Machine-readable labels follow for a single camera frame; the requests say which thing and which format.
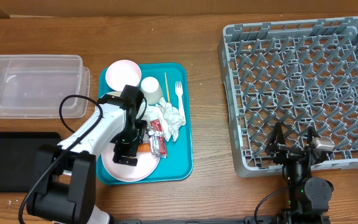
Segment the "white bowl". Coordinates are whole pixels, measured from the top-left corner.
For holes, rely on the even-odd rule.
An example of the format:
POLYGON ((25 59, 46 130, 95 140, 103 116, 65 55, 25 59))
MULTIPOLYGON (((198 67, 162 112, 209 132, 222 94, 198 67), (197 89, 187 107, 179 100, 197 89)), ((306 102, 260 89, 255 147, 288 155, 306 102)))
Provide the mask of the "white bowl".
POLYGON ((120 97, 121 97, 120 91, 111 91, 111 92, 106 93, 102 96, 103 99, 120 98, 120 97))

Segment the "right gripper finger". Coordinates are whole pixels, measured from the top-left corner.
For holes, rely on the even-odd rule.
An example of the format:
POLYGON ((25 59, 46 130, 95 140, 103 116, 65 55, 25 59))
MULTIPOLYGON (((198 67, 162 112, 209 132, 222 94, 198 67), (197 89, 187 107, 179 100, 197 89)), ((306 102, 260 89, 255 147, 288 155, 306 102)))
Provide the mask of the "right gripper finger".
POLYGON ((267 139, 265 152, 282 152, 285 146, 285 138, 283 136, 281 123, 276 122, 267 139))
POLYGON ((315 128, 309 126, 306 134, 306 143, 307 146, 317 146, 317 140, 319 140, 320 136, 316 132, 315 128))

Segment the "orange carrot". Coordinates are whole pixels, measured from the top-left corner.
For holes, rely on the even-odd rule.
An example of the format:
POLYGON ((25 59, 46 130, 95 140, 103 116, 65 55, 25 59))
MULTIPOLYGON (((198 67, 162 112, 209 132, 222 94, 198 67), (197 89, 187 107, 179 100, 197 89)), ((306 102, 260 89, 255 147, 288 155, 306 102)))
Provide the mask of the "orange carrot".
POLYGON ((149 143, 140 144, 139 147, 138 147, 137 152, 139 152, 139 153, 149 153, 149 152, 151 152, 150 144, 149 143))

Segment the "white napkin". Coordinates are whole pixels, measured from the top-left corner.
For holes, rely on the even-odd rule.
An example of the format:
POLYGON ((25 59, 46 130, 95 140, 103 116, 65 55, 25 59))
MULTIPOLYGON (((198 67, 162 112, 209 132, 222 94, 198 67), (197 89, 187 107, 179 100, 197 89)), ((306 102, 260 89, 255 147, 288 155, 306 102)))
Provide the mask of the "white napkin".
POLYGON ((172 106, 171 103, 165 101, 162 97, 156 105, 147 105, 143 102, 140 106, 140 112, 137 118, 141 116, 144 108, 146 111, 142 117, 142 120, 146 120, 148 123, 158 119, 163 129, 163 136, 166 141, 172 139, 176 142, 179 137, 179 130, 186 124, 184 116, 180 115, 179 110, 172 106))

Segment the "red foil snack wrapper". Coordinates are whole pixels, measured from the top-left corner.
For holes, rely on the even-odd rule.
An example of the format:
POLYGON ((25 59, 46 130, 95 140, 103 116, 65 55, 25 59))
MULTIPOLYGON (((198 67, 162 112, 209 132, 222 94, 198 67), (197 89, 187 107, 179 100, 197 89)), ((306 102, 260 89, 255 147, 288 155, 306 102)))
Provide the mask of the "red foil snack wrapper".
POLYGON ((147 126, 151 153, 158 158, 167 158, 168 152, 163 136, 163 129, 158 119, 152 120, 147 126))

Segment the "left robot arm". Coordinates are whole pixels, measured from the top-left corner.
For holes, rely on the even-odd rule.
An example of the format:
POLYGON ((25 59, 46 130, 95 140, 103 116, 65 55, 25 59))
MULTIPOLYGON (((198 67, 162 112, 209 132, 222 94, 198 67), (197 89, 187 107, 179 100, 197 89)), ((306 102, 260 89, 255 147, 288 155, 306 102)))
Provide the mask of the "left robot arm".
POLYGON ((96 161, 113 143, 114 163, 136 166, 137 150, 147 123, 137 117, 144 94, 126 85, 119 96, 103 95, 94 102, 92 116, 56 146, 36 153, 32 187, 23 199, 23 213, 58 223, 114 223, 96 201, 96 161))

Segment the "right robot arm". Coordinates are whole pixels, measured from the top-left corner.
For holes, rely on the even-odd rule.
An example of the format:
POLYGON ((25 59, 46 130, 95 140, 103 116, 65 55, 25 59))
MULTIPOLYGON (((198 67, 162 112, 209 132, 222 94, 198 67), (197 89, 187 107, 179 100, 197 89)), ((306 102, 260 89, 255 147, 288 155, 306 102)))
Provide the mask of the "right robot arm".
POLYGON ((282 165, 282 175, 287 186, 266 196, 287 191, 289 208, 270 219, 271 223, 329 223, 324 213, 329 210, 329 201, 334 186, 325 179, 313 177, 311 166, 324 162, 334 151, 329 138, 318 135, 315 128, 308 127, 304 147, 287 146, 281 124, 277 122, 268 139, 265 151, 275 154, 273 162, 282 165))

